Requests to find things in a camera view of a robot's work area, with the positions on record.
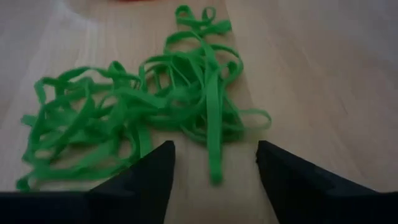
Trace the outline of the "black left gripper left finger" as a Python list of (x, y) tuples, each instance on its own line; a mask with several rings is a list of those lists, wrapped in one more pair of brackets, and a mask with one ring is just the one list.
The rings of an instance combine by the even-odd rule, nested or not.
[(163, 224), (174, 181), (175, 144), (165, 141), (88, 193), (89, 223)]

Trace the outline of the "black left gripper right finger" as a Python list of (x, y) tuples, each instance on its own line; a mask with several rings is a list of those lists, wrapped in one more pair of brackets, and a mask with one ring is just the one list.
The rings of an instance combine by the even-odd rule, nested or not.
[(280, 223), (376, 223), (382, 218), (380, 194), (259, 141), (259, 175)]

